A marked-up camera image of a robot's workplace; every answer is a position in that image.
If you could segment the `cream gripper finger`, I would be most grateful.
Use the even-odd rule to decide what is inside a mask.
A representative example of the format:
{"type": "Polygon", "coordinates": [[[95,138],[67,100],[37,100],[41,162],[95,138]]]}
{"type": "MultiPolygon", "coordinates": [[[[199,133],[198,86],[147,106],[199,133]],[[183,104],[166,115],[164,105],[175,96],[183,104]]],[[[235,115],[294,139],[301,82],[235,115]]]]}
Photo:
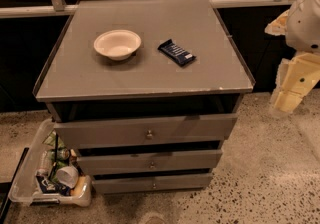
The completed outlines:
{"type": "Polygon", "coordinates": [[[292,113],[302,102],[298,94],[281,91],[276,88],[271,95],[271,106],[281,112],[292,113]]]}
{"type": "Polygon", "coordinates": [[[280,14],[275,20],[269,23],[264,32],[273,36],[281,36],[286,33],[286,22],[288,18],[289,11],[286,10],[282,14],[280,14]]]}

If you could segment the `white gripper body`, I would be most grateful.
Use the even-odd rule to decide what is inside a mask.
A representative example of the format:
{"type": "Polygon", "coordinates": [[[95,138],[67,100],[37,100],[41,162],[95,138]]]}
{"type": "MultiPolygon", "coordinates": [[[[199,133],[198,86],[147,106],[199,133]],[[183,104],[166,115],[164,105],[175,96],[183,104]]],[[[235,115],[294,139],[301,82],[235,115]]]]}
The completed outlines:
{"type": "Polygon", "coordinates": [[[320,56],[303,52],[289,61],[281,84],[285,93],[306,96],[320,81],[320,56]]]}

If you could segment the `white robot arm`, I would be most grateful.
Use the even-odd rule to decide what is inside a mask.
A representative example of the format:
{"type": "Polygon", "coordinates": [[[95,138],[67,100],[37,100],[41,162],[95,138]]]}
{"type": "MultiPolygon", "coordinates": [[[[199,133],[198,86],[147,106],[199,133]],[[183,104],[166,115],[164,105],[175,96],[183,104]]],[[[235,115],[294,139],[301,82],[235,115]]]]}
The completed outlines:
{"type": "Polygon", "coordinates": [[[281,60],[270,99],[274,113],[291,114],[320,81],[320,0],[296,0],[265,32],[284,35],[295,50],[291,60],[281,60]]]}

